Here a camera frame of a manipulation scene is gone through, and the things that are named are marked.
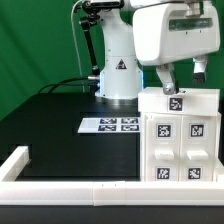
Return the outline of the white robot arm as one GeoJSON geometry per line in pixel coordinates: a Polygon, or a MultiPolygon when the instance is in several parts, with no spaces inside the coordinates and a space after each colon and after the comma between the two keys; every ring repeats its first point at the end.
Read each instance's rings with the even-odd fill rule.
{"type": "Polygon", "coordinates": [[[140,66],[154,66],[167,95],[178,91],[173,63],[191,58],[193,81],[206,80],[207,55],[219,50],[212,0],[90,0],[99,9],[105,67],[99,95],[134,99],[143,87],[140,66]]]}

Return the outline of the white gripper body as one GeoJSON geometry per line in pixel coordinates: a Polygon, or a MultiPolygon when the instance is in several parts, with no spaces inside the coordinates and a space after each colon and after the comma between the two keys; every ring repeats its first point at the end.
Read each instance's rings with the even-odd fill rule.
{"type": "Polygon", "coordinates": [[[134,46],[142,65],[162,65],[219,50],[216,8],[204,3],[201,15],[188,16],[188,12],[185,3],[166,3],[135,11],[134,46]]]}

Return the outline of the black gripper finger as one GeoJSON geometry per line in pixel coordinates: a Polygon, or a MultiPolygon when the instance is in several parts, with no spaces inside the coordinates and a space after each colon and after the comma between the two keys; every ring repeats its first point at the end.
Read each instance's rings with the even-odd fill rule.
{"type": "Polygon", "coordinates": [[[207,67],[207,56],[200,55],[193,58],[194,69],[193,69],[193,83],[203,84],[206,81],[206,67],[207,67]]]}
{"type": "Polygon", "coordinates": [[[172,63],[158,65],[156,73],[162,83],[163,93],[173,95],[178,93],[178,84],[174,77],[174,66],[172,63]]]}

